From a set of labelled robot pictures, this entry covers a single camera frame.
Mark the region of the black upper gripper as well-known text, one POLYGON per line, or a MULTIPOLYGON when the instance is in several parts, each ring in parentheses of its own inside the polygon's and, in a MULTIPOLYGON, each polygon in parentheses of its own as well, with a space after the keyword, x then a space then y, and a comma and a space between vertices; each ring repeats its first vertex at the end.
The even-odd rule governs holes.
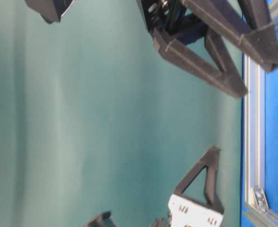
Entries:
POLYGON ((179 0, 138 0, 137 5, 164 60, 234 98, 248 93, 222 37, 195 14, 187 14, 179 0), (205 35, 205 48, 217 68, 186 47, 205 35))

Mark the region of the black and white lower gripper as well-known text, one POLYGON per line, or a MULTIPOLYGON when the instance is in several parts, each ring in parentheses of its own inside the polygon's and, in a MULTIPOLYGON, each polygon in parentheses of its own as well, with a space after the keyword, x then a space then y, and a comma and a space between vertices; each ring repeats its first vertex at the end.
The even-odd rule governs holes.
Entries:
POLYGON ((174 189, 168 203, 170 215, 155 219, 152 227, 219 227, 223 221, 224 207, 216 192, 220 148, 210 147, 193 165, 174 189), (186 193, 198 179, 197 198, 186 193))

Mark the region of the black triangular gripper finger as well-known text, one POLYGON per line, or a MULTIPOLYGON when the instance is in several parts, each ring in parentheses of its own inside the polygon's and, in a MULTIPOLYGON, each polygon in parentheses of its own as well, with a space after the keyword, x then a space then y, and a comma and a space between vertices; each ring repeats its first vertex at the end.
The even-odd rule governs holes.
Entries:
POLYGON ((267 1, 240 0, 244 17, 226 0, 183 0, 181 3, 266 72, 278 68, 278 41, 267 1))

